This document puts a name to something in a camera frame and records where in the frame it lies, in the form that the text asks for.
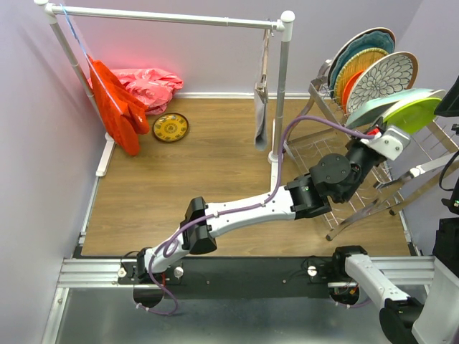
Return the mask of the white striped plate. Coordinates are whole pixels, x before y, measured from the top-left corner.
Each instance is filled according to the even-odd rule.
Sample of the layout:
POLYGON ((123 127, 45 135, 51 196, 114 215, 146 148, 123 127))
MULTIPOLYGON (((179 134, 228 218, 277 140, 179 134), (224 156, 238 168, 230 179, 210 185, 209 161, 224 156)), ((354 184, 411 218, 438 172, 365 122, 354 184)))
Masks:
POLYGON ((410 92, 410 93, 403 96, 400 100, 396 101, 394 104, 390 105, 381 115, 376 117, 373 124, 382 122, 390 113, 393 113, 395 110, 401 108, 404 105, 408 105, 411 102, 414 102, 416 100, 425 99, 428 97, 438 97, 440 99, 443 99, 446 94, 446 90, 431 90, 431 89, 425 89, 425 88, 410 89, 410 90, 407 90, 407 92, 410 92))

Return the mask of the lime green plate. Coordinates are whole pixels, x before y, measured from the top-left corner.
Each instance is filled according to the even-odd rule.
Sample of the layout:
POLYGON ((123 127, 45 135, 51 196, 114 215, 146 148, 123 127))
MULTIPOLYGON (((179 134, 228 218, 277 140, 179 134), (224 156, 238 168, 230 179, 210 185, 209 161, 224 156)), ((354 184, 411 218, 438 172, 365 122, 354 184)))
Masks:
POLYGON ((394 125, 408 134, 414 134, 435 119, 435 108, 440 104, 438 97, 426 97, 406 102, 389 110, 383 123, 394 125))

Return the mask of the light blue divided tray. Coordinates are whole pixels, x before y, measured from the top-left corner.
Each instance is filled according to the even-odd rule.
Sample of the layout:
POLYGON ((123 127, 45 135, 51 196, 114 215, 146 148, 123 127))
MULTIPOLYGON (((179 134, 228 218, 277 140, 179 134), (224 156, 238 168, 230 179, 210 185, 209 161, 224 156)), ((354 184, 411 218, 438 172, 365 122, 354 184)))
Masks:
POLYGON ((432 89, 415 88, 397 92, 387 97, 369 100, 350 114, 345 127, 348 129, 354 129, 370 124, 396 102, 418 95, 429 95, 432 92, 434 92, 432 89))

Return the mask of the brown rim floral plate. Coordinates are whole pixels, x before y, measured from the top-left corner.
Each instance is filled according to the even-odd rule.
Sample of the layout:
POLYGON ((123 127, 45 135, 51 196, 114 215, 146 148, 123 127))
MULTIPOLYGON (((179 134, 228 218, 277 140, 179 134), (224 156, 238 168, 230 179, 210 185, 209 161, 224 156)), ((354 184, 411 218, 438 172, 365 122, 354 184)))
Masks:
POLYGON ((346 102, 346 113, 352 114, 370 100, 411 89, 418 69, 418 60, 410 52, 395 52, 379 59, 354 83, 346 102))

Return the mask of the orange plastic plate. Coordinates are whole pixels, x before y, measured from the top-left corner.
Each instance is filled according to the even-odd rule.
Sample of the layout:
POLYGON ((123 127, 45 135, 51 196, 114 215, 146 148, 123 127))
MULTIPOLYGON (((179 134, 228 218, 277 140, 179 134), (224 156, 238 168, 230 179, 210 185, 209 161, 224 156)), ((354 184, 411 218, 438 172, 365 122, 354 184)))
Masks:
POLYGON ((363 72, 364 72, 363 70, 359 70, 354 75, 352 75, 349 78, 348 82, 346 83, 344 87, 344 91, 342 93, 342 98, 341 98, 341 106, 343 110, 346 110, 347 101, 351 93, 352 87, 354 86, 355 82, 358 80, 358 78, 361 76, 363 72))

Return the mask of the woven bamboo plate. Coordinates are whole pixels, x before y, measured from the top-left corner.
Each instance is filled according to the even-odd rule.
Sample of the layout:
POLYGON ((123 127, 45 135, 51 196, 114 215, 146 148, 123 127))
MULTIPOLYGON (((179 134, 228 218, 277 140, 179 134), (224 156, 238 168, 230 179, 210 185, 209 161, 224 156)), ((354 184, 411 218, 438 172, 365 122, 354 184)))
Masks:
POLYGON ((386 50, 375 47, 364 49, 352 56, 351 59, 341 68, 336 78, 333 89, 333 97, 335 99, 341 99, 344 88, 353 75, 359 71, 366 70, 373 63, 387 55, 388 52, 386 50))

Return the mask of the dark yellow patterned plate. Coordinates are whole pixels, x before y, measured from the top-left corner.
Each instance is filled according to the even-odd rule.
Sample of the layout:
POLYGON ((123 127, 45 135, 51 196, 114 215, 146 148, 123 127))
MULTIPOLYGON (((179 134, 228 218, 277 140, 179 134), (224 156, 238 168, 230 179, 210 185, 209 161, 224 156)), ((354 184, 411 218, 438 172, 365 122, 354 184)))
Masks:
POLYGON ((152 125, 153 137, 162 143, 175 143, 186 137, 190 129, 189 121, 180 113, 159 116, 152 125))

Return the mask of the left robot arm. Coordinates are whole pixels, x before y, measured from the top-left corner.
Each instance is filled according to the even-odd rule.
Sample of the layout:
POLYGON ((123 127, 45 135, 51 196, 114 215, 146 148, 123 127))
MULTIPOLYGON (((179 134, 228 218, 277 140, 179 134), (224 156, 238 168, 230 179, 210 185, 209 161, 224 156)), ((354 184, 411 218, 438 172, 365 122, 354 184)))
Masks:
POLYGON ((229 203, 192 199, 176 232, 138 254, 135 276, 142 283, 153 282, 182 257, 215 251, 216 238, 229 231, 269 221, 313 218, 330 212, 332 203, 349 201, 370 170, 386 160, 388 140, 350 140, 346 147, 346 155, 330 153, 307 174, 269 193, 229 203))

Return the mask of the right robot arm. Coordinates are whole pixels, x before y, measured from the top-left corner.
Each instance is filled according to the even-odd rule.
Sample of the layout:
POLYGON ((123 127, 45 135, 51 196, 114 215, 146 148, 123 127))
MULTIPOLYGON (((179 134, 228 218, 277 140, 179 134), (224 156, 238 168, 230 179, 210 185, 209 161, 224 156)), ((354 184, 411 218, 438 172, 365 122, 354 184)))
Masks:
POLYGON ((377 306, 391 343, 458 342, 458 188, 442 199, 432 255, 372 258, 361 247, 338 247, 325 269, 330 287, 350 282, 377 306))

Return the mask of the grey panda towel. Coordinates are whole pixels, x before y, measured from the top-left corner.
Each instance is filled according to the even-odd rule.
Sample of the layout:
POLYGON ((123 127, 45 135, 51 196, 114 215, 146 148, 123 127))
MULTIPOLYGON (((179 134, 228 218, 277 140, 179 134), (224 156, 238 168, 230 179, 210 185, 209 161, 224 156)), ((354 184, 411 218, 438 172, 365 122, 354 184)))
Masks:
POLYGON ((254 104, 255 104, 255 137, 254 146, 258 151, 264 151, 268 146, 268 103, 262 104, 261 99, 255 93, 254 86, 254 104))

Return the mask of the beige clip hanger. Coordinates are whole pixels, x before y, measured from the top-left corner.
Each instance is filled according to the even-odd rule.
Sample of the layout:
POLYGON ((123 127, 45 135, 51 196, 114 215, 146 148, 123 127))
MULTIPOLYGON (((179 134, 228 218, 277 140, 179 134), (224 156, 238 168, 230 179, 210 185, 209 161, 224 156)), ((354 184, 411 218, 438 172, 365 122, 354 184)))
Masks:
POLYGON ((261 99, 262 104, 267 104, 268 95, 268 58, 269 58, 269 43, 273 35, 271 29, 266 29, 263 34, 262 55, 260 60, 260 76, 255 83, 255 93, 261 99))

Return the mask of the pink plastic bag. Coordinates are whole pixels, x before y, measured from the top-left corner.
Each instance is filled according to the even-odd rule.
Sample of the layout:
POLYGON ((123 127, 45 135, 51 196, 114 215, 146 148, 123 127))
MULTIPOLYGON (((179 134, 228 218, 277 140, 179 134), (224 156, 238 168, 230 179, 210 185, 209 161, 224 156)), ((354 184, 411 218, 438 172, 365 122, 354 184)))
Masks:
POLYGON ((116 69, 111 72, 132 96, 147 107, 147 115, 164 113, 174 93, 184 86, 179 76, 160 68, 116 69))

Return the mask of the orange garment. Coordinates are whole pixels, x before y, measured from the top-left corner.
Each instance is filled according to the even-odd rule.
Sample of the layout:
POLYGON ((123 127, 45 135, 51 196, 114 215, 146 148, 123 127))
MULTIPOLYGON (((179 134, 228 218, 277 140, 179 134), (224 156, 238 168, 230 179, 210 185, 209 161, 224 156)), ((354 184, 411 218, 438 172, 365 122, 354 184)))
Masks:
POLYGON ((106 132, 128 155, 141 150, 139 135, 149 133, 146 106, 130 94, 99 60, 87 58, 90 81, 106 132))

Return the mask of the white clothes rack frame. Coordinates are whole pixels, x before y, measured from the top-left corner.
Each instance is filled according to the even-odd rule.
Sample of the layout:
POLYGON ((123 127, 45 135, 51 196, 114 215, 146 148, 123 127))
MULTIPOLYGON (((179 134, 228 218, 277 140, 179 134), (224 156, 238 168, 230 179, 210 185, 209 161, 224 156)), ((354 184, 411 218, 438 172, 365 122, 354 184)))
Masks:
POLYGON ((288 69, 288 55, 290 42, 293 36, 293 23, 295 14, 292 11, 284 11, 280 18, 276 21, 270 20, 252 20, 252 19, 234 19, 229 17, 218 16, 198 16, 187 14, 164 14, 148 11, 130 11, 117 9, 95 9, 77 6, 64 6, 53 4, 49 1, 35 1, 35 4, 44 13, 47 22, 52 29, 57 41, 60 43, 62 50, 67 57, 73 71, 75 72, 80 84, 82 85, 85 94, 90 101, 96 113, 99 113, 95 102, 95 96, 89 83, 87 82, 85 73, 83 72, 68 40, 66 39, 57 20, 58 15, 65 16, 86 16, 106 19, 127 19, 149 22, 168 22, 175 24, 198 24, 215 27, 241 27, 248 29, 271 29, 282 34, 280 43, 280 61, 278 69, 278 88, 276 94, 276 111, 273 120, 273 141, 272 148, 268 154, 268 162, 270 163, 270 177, 274 182, 280 176, 279 167, 282 161, 283 142, 282 126, 283 126, 283 110, 285 99, 285 85, 288 69))

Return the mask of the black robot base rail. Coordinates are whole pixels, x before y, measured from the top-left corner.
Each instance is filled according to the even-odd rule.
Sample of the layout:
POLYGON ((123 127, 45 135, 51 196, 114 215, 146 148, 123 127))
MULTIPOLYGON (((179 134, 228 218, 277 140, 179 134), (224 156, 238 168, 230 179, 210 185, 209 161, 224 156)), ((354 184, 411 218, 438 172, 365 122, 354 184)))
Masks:
POLYGON ((155 278, 179 300, 308 297, 369 301, 331 257, 186 257, 155 278))

